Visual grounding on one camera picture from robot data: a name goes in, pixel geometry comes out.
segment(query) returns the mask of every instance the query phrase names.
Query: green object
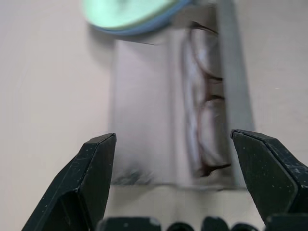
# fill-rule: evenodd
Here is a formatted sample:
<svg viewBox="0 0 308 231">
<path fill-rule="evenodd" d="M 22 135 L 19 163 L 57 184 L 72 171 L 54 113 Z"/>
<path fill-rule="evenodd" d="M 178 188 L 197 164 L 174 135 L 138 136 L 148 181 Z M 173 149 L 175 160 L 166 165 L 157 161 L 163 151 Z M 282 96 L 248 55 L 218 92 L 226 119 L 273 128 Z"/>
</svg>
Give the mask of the green object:
<svg viewBox="0 0 308 231">
<path fill-rule="evenodd" d="M 83 0 L 88 22 L 108 30 L 130 28 L 159 15 L 177 0 Z"/>
</svg>

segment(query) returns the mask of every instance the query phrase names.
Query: brown eyeglass frame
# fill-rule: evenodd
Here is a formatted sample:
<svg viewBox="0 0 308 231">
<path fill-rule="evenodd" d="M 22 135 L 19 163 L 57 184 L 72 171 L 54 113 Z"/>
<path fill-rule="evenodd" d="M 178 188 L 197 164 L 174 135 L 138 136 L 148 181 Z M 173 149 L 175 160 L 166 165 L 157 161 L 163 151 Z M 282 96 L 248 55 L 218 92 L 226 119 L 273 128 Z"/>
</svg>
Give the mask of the brown eyeglass frame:
<svg viewBox="0 0 308 231">
<path fill-rule="evenodd" d="M 225 164 L 225 165 L 218 165 L 218 166 L 211 166 L 204 158 L 205 156 L 205 148 L 201 142 L 202 140 L 202 113 L 205 109 L 205 105 L 207 102 L 209 101 L 213 101 L 213 100 L 225 100 L 224 97 L 221 97 L 219 95 L 215 95 L 212 94 L 212 89 L 211 89 L 211 81 L 214 80 L 216 81 L 216 83 L 221 83 L 223 81 L 222 78 L 220 77 L 215 77 L 212 74 L 210 74 L 209 72 L 207 72 L 207 70 L 205 70 L 202 67 L 202 64 L 200 62 L 200 60 L 198 59 L 197 56 L 197 52 L 196 52 L 196 44 L 194 44 L 194 39 L 193 39 L 193 30 L 203 30 L 206 32 L 210 32 L 211 34 L 214 34 L 215 36 L 218 35 L 218 32 L 215 30 L 212 30 L 206 26 L 203 26 L 197 22 L 192 22 L 191 25 L 189 26 L 189 30 L 188 30 L 188 39 L 189 39 L 189 43 L 192 47 L 192 56 L 195 60 L 195 62 L 197 63 L 197 66 L 199 67 L 203 80 L 205 82 L 205 95 L 204 98 L 202 100 L 202 102 L 199 105 L 198 108 L 198 112 L 197 112 L 197 141 L 198 141 L 198 152 L 199 152 L 199 158 L 200 158 L 200 162 L 201 162 L 201 169 L 200 169 L 200 176 L 201 177 L 208 177 L 213 171 L 217 170 L 217 169 L 222 169 L 222 168 L 226 168 L 231 166 L 231 164 Z"/>
</svg>

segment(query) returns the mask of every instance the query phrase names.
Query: eyeglasses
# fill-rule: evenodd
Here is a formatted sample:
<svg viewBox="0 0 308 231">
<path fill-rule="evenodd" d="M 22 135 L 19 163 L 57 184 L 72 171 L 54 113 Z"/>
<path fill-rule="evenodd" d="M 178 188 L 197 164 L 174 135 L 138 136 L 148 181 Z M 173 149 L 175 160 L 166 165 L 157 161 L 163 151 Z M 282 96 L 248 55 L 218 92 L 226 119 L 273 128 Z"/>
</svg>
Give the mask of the eyeglasses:
<svg viewBox="0 0 308 231">
<path fill-rule="evenodd" d="M 205 40 L 200 41 L 200 36 L 198 36 L 198 33 L 204 33 L 207 36 L 215 36 L 217 37 L 218 33 L 206 26 L 200 25 L 197 22 L 192 22 L 192 24 L 189 27 L 188 30 L 188 42 L 190 44 L 191 50 L 192 50 L 192 57 L 193 61 L 197 65 L 197 69 L 200 70 L 202 75 L 202 81 L 201 83 L 204 87 L 202 94 L 199 94 L 199 101 L 195 103 L 196 105 L 196 139 L 198 144 L 198 156 L 201 163 L 201 168 L 198 170 L 198 175 L 200 177 L 207 177 L 209 176 L 213 171 L 218 169 L 223 169 L 226 167 L 229 167 L 231 164 L 223 164 L 223 165 L 211 165 L 209 162 L 205 159 L 212 158 L 213 155 L 207 149 L 203 144 L 203 116 L 205 114 L 210 113 L 211 110 L 215 110 L 217 108 L 218 104 L 224 104 L 225 98 L 221 96 L 221 94 L 217 93 L 216 85 L 222 84 L 223 78 L 216 77 L 215 75 L 211 74 L 207 70 L 206 61 L 204 61 L 204 57 L 206 56 L 206 51 L 200 49 L 200 44 L 205 43 Z"/>
</svg>

